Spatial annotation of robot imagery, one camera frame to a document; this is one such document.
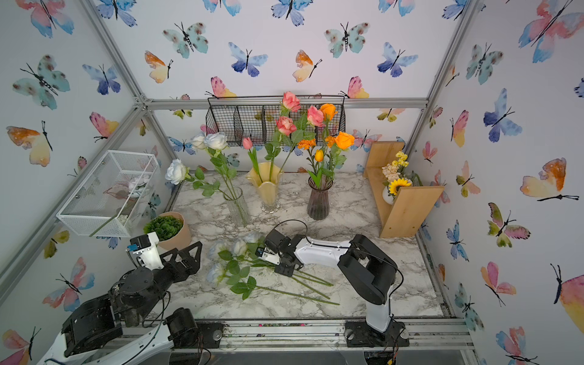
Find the sunflower bouquet in white vase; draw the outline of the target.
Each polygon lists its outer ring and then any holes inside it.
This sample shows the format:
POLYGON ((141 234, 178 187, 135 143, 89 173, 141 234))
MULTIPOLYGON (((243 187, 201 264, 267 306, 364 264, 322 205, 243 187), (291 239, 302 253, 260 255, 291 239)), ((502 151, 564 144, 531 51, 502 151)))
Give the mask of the sunflower bouquet in white vase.
POLYGON ((423 186, 421 179, 414 172, 405 173, 406 167, 409 166, 408 155, 399 151, 395 155, 395 160, 382 167, 382 174, 385 178, 383 182, 383 199, 393 205, 395 198, 401 188, 407 186, 423 186))

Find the yellow ruffled glass vase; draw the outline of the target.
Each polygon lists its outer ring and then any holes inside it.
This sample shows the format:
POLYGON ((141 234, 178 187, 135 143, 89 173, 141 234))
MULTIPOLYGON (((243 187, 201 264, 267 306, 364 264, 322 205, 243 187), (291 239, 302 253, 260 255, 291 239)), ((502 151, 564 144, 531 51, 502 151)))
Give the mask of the yellow ruffled glass vase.
POLYGON ((255 187, 262 201, 261 208, 266 213, 275 213, 280 208, 278 194, 283 175, 283 170, 278 166, 272 167, 270 162, 260 163, 259 173, 252 169, 246 175, 246 179, 255 187))

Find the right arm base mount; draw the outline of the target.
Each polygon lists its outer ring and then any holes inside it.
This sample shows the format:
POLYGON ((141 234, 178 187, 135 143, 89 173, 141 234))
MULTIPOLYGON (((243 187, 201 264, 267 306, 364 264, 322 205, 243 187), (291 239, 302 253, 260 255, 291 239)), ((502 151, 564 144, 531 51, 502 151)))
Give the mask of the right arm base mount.
POLYGON ((348 321, 345 323, 345 338, 349 348, 398 348, 409 347, 409 332, 404 322, 390 320, 388 329, 379 332, 371 328, 366 321, 348 321))

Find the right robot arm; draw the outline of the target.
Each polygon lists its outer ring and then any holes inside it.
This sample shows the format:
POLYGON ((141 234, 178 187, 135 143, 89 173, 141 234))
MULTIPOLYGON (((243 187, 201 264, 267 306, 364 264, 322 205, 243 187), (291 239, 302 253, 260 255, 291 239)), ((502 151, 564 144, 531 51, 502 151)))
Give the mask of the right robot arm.
POLYGON ((287 277, 306 265, 341 271, 353 289, 366 301, 366 324, 376 334, 385 334, 395 324, 390 298, 403 278, 397 264, 374 242, 357 234, 351 240, 325 241, 305 235, 286 237, 276 229, 267 235, 257 258, 275 265, 287 277))

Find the clear glass vase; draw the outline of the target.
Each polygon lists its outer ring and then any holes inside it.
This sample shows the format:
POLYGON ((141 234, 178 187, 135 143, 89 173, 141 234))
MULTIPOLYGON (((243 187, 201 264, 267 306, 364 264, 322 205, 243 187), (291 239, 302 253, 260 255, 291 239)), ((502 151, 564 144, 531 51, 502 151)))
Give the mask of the clear glass vase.
POLYGON ((225 202, 228 204, 229 212, 234 224, 238 227, 247 226, 250 221, 250 215, 245 201, 243 190, 234 187, 223 194, 225 202))

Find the aluminium front rail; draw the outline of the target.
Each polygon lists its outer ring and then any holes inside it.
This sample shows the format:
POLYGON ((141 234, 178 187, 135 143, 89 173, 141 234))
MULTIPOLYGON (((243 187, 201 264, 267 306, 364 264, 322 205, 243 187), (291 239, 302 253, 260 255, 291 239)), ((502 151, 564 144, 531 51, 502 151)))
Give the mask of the aluminium front rail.
POLYGON ((349 348, 345 323, 363 319, 231 319, 225 324, 220 347, 213 352, 253 351, 471 351, 474 344, 461 319, 399 317, 409 332, 409 347, 349 348))

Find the orange yellow tulip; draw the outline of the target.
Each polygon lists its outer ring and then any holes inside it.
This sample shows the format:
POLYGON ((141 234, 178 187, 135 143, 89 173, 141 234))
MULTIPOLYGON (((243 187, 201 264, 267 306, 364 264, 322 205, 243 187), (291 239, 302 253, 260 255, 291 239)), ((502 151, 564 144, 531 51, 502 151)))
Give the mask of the orange yellow tulip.
POLYGON ((328 168, 325 163, 324 150, 310 149, 308 160, 311 167, 311 170, 309 171, 310 179, 313 181, 313 184, 317 189, 324 189, 328 178, 328 168))

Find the pink rose tall stem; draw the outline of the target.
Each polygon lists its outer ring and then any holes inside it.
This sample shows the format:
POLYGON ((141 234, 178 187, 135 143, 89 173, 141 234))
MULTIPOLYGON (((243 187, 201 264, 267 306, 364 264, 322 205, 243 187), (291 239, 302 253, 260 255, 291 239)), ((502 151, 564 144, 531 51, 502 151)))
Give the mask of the pink rose tall stem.
POLYGON ((288 116, 290 118, 292 112, 298 112, 300 109, 300 99, 290 91, 285 92, 281 101, 280 116, 288 116))

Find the small pink rosebud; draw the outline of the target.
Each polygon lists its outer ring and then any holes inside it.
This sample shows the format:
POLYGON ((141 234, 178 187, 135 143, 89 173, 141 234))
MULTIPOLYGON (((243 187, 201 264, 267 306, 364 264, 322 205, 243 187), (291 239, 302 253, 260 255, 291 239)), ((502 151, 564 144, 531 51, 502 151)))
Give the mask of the small pink rosebud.
POLYGON ((252 162, 252 168, 255 171, 255 174, 259 178, 259 181, 263 183, 263 179, 261 177, 261 173, 259 170, 259 163, 257 158, 257 151, 253 145, 253 142, 250 137, 246 137, 242 139, 242 146, 248 150, 249 159, 252 162))

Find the purple ribbed glass vase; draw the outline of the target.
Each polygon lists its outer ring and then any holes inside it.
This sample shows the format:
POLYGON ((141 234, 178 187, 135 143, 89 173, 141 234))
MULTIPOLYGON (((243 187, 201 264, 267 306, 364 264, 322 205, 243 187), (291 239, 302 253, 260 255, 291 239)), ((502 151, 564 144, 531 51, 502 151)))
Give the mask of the purple ribbed glass vase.
POLYGON ((324 220, 329 215, 329 190, 333 187, 334 181, 327 179, 323 187, 318 187, 310 177, 308 185, 311 188, 311 193, 307 205, 307 214, 315 221, 324 220))

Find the orange rose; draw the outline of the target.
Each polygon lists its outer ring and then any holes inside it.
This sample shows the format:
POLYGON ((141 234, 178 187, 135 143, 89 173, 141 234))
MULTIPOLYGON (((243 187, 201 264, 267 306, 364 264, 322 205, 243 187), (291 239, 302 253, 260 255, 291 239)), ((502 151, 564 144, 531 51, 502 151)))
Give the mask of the orange rose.
POLYGON ((336 106, 331 103, 325 103, 320 107, 319 110, 323 115, 322 126, 320 126, 320 129, 322 130, 322 137, 326 139, 328 137, 335 136, 336 131, 334 118, 337 114, 336 106))
POLYGON ((339 132, 336 136, 335 143, 335 168, 334 172, 342 168, 347 161, 346 153, 354 145, 355 138, 353 135, 349 135, 346 132, 339 132))

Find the orange marigold flower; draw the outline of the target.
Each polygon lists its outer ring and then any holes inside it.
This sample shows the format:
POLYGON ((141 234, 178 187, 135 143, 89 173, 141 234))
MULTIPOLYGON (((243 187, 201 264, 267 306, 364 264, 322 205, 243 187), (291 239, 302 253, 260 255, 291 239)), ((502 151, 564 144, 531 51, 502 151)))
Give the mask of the orange marigold flower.
POLYGON ((316 140, 301 140, 297 147, 308 152, 309 157, 307 160, 310 163, 309 175, 313 179, 313 182, 318 183, 320 181, 319 163, 322 160, 322 152, 316 147, 316 140))

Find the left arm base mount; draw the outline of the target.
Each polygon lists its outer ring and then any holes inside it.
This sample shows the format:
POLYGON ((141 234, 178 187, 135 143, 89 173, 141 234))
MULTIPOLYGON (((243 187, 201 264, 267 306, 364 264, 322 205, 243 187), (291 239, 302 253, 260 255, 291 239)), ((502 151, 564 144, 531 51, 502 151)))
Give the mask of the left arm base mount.
POLYGON ((164 319, 174 348, 217 349, 224 337, 225 324, 195 320, 188 308, 179 308, 164 319))

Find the green succulent in pink pot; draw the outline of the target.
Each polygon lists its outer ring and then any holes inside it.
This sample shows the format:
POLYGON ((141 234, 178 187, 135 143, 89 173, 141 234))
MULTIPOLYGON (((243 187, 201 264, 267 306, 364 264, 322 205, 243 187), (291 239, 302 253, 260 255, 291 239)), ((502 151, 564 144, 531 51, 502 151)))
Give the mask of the green succulent in pink pot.
POLYGON ((160 214, 144 226, 144 234, 155 233, 158 236, 158 246, 166 251, 185 249, 192 241, 189 225, 182 214, 169 211, 160 214))

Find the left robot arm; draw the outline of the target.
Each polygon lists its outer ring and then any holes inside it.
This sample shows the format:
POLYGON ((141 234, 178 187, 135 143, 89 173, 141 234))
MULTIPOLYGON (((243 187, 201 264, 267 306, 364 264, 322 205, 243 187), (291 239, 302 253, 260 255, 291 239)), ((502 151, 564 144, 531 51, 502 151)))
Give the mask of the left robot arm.
MULTIPOLYGON (((127 272, 109 290, 84 304, 62 325, 40 364, 82 364, 105 345, 123 335, 123 325, 142 323, 153 308, 165 300, 173 284, 187 280, 201 266, 202 243, 172 249, 162 255, 161 268, 138 266, 127 272)), ((97 364, 139 364, 173 348, 199 345, 201 331, 191 312, 179 308, 162 315, 146 335, 97 359, 97 364)))

